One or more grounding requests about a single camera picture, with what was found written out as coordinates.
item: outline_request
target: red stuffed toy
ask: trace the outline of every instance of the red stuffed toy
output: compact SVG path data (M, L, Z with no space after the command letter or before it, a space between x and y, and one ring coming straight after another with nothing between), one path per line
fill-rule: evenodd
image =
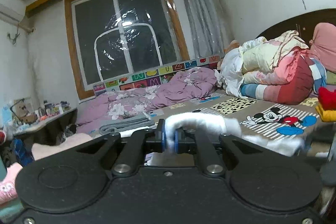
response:
M336 110L336 90L329 91L320 87L318 98L324 110Z

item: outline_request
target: white cloth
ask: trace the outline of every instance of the white cloth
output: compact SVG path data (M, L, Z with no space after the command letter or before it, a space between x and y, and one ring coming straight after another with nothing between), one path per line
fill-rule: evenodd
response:
M274 140L268 141L267 139L263 139L258 135L250 136L246 135L242 137L244 140L259 145L263 148L272 150L279 154L291 157L295 153L298 148L303 147L305 142L301 138L294 139L282 139L282 140Z
M133 134L133 132L135 132L137 130L140 130L140 129L145 129L145 128L149 128L149 127L138 127L138 128L135 128L135 129L122 131L122 132L120 132L120 135L121 135L122 138L130 137Z
M239 51L239 48L234 48L228 52L223 59L220 66L220 73L215 70L215 77L217 78L217 86L226 90L228 95L245 99L247 97L242 96L240 86L244 81L242 75L243 58Z
M237 119L206 113L186 112L168 117L165 121L165 133L168 152L174 152L175 130L181 127L197 128L207 134L228 133L241 137L242 130Z
M39 160L89 141L92 141L92 137L88 134L76 133L66 138L60 145L50 146L34 143L31 147L31 153L35 160Z

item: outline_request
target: white window bar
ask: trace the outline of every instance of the white window bar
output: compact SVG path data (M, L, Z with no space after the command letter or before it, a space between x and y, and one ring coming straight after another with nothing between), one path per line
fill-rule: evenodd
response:
M152 32L152 36L153 36L153 38L154 38L154 44L155 44L155 48L156 48L156 52L157 52L157 56L158 56L158 58L159 58L159 63L160 63L160 66L162 67L163 66L163 63L162 63L162 58L161 58L161 54L160 54L160 49L159 49L159 45L158 45L158 41L157 41L157 39L156 39L156 35L155 35L155 32L154 32L154 29L153 29L153 27L152 26L150 26L149 24L147 24L147 23L134 23L134 24L131 24L131 25L128 25L127 27L132 27L132 26L147 26L147 27L149 27L149 29L151 30L151 32ZM106 31L106 32L103 32L101 35L99 35L97 38L96 38L96 40L94 41L94 55L95 55L95 57L96 57L96 65L97 65L97 70L98 70L98 74L99 74L99 77L100 77L100 81L104 81L104 79L103 79L103 76L101 75L101 71L100 71L100 64L99 64L99 58L98 58L98 52L97 52L97 40L99 39L99 38L101 38L102 36L104 36L104 35L106 35L106 34L108 34L108 33L110 33L110 32L113 32L113 31L116 31L116 30L119 30L119 28L114 28L114 29L112 29L112 30L108 30L108 31Z
M94 41L94 44L93 44L94 55L95 55L95 57L96 57L96 65L97 65L98 75L99 75L99 78L100 78L100 80L101 80L102 82L103 82L104 80L103 80L103 76L101 75L101 70L100 70L100 64L99 64L99 58L98 58L98 52L97 52L97 40L98 40L99 38L101 38L102 36L104 36L104 35L106 35L106 34L108 34L108 33L110 33L110 32L117 31L117 30L119 30L119 28L114 28L114 29L112 29L112 30L108 30L108 31L106 31L106 32L103 32L102 34L100 34L100 35L96 38L96 40Z
M113 4L114 4L115 15L116 15L117 21L118 21L118 29L119 29L119 33L120 33L121 43L123 45L123 50L124 50L124 55L125 55L125 59L126 59L128 72L133 73L134 70L133 70L133 66L132 66L131 56L129 54L128 44L127 44L127 41L126 41L126 38L125 38L124 28L123 28L122 22L121 22L122 19L121 19L121 14L120 14L120 9L119 9L119 1L118 0L113 0Z

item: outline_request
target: wooden headboard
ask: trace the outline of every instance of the wooden headboard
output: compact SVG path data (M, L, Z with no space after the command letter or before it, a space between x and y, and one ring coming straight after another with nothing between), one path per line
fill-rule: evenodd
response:
M320 22L328 22L336 26L336 9L313 11L287 19L263 31L258 37L266 37L270 40L288 30L297 30L299 36L308 44L313 38L315 26Z

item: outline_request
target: window glass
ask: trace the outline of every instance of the window glass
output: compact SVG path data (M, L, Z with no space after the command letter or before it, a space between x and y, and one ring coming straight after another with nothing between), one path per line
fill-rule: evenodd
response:
M163 64L177 60L163 0L118 0L122 22L148 23L155 32Z
M124 43L120 39L118 29L98 38L97 53L103 79L128 73ZM94 62L94 69L97 71L96 61Z
M100 81L94 52L96 38L115 28L113 0L89 0L75 5L78 43L87 84Z
M160 66L152 32L148 26L124 27L134 72Z
M101 81L94 44L109 30L113 31L96 44L103 80L177 61L176 38L165 6L164 0L80 0L74 4L75 38L86 90Z

